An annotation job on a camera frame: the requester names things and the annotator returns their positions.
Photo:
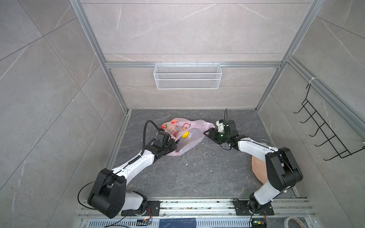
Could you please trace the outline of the pink plastic bag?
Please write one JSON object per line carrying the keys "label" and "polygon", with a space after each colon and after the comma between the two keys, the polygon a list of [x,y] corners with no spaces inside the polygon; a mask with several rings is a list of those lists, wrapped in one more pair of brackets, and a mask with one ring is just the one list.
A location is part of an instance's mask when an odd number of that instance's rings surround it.
{"label": "pink plastic bag", "polygon": [[[168,156],[181,156],[192,150],[205,138],[203,132],[214,127],[214,124],[204,120],[190,121],[184,118],[175,118],[169,122],[163,123],[160,128],[171,135],[177,146],[177,149],[168,154]],[[177,138],[173,136],[176,131],[179,132]],[[189,136],[184,139],[182,138],[182,135],[184,135],[185,132],[189,132]]]}

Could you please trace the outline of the yellow fake lemon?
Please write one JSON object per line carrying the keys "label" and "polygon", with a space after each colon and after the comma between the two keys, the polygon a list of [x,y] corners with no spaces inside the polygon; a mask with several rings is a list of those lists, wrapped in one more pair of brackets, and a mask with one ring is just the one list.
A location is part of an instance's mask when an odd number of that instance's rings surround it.
{"label": "yellow fake lemon", "polygon": [[187,138],[189,136],[189,132],[185,132],[184,135],[182,135],[182,138]]}

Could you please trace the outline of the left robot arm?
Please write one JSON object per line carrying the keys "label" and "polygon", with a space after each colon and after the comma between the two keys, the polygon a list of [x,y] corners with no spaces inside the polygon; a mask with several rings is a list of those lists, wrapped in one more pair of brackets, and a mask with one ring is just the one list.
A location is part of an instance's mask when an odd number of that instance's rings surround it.
{"label": "left robot arm", "polygon": [[87,199],[88,205],[110,219],[121,211],[143,215],[147,210],[147,197],[136,191],[127,192],[127,186],[141,171],[176,148],[171,135],[159,131],[149,144],[143,145],[141,152],[125,164],[99,172]]}

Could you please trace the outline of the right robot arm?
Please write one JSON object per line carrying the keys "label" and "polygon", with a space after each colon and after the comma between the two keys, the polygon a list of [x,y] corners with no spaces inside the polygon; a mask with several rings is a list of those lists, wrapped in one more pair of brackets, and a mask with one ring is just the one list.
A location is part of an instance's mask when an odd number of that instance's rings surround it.
{"label": "right robot arm", "polygon": [[203,134],[216,144],[227,143],[231,148],[248,153],[265,163],[268,180],[250,195],[248,208],[251,214],[262,213],[272,200],[303,180],[301,169],[289,148],[270,147],[240,135],[233,120],[219,120],[215,128],[210,128]]}

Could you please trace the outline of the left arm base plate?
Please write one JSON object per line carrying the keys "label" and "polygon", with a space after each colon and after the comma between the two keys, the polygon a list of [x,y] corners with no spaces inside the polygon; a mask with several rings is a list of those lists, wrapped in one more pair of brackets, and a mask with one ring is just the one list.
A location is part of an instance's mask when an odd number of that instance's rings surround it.
{"label": "left arm base plate", "polygon": [[128,210],[121,211],[121,216],[159,216],[161,203],[162,202],[158,200],[149,200],[146,203],[145,211],[143,213],[141,213],[140,211]]}

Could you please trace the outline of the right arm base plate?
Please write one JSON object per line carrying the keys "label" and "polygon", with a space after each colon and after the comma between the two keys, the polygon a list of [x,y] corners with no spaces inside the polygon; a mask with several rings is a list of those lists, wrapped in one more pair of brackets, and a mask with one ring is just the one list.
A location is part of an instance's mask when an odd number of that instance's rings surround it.
{"label": "right arm base plate", "polygon": [[260,205],[252,200],[232,200],[237,216],[268,215],[273,216],[274,211],[271,203]]}

